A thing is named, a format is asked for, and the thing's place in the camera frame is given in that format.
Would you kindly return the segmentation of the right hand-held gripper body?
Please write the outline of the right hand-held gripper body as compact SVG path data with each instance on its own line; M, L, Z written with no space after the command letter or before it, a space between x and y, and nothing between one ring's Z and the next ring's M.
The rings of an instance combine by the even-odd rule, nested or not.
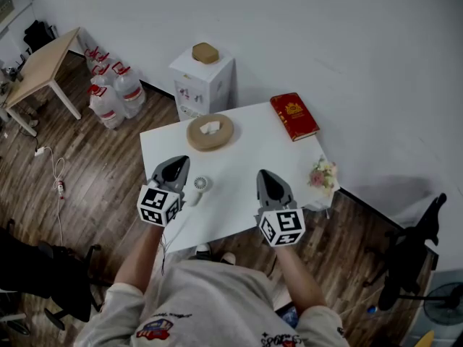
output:
M291 187L265 169L259 170L256 186L260 207L255 220L268 244L271 247L296 244L305 233L305 220Z

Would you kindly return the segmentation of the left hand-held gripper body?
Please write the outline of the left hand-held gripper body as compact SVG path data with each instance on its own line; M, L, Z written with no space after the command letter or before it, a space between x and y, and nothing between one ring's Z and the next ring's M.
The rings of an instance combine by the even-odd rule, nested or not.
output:
M156 166L148 183L142 185L137 200L140 219L166 227L184 204L184 186L190 170L190 158L179 155Z

